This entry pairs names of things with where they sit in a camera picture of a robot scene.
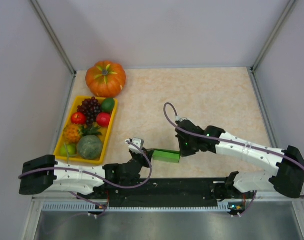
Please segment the green paper box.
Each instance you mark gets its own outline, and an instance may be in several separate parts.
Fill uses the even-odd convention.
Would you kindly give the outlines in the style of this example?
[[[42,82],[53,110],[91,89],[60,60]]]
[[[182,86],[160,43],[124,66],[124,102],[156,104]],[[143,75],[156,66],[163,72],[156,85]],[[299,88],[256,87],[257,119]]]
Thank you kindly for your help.
[[[152,154],[152,159],[155,161],[178,164],[180,161],[180,153],[174,150],[155,149]]]

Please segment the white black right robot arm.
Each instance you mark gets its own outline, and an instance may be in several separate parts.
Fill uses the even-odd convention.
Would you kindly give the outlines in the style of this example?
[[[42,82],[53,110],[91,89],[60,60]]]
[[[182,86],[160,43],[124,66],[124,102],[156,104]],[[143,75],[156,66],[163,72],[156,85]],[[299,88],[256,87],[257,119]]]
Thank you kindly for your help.
[[[188,119],[176,124],[176,138],[180,155],[188,157],[197,152],[211,152],[239,158],[262,171],[232,172],[225,180],[225,192],[231,198],[249,191],[272,191],[297,199],[304,183],[304,160],[293,146],[286,149],[270,148],[235,137],[221,128],[208,126],[201,129]]]

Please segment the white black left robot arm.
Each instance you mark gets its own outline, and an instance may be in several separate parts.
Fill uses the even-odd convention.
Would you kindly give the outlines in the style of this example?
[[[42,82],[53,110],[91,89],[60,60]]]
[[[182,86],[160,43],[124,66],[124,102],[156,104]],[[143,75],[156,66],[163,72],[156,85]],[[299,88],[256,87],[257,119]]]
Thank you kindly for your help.
[[[153,153],[153,149],[143,149],[140,154],[131,151],[131,160],[127,163],[103,166],[76,166],[58,161],[53,155],[44,155],[23,164],[19,194],[31,196],[57,191],[100,198],[105,194],[105,186],[138,188],[149,180],[139,182],[139,173],[144,167],[151,168]]]

